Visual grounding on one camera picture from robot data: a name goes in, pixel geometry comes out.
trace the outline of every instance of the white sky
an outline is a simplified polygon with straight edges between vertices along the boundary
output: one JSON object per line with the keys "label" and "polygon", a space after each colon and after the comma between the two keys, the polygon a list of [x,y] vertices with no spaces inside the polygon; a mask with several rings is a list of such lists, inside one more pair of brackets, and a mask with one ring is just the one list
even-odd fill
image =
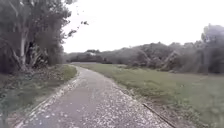
{"label": "white sky", "polygon": [[158,41],[196,41],[209,23],[224,25],[223,5],[224,0],[79,0],[69,7],[73,15],[65,31],[81,20],[90,25],[65,40],[64,49],[104,51]]}

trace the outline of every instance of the tree line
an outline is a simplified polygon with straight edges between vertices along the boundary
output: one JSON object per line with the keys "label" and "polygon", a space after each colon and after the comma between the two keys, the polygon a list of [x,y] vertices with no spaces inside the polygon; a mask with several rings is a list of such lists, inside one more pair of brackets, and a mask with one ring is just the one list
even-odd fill
{"label": "tree line", "polygon": [[0,72],[28,71],[62,61],[66,7],[75,0],[1,0]]}
{"label": "tree line", "polygon": [[201,34],[201,40],[183,45],[158,42],[94,55],[87,51],[68,56],[68,62],[125,64],[172,72],[224,73],[224,27],[209,24]]}

